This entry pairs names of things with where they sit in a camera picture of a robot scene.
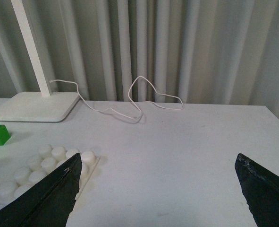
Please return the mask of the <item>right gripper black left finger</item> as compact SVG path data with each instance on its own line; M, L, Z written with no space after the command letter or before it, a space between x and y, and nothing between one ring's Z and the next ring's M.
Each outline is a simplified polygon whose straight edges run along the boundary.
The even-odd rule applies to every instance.
M0 227L64 227L72 212L82 170L80 154L0 210Z

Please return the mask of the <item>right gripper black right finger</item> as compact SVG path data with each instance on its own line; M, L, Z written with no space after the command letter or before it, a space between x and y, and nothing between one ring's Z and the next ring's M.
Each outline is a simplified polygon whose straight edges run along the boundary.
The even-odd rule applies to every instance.
M235 171L257 226L279 227L279 176L241 153Z

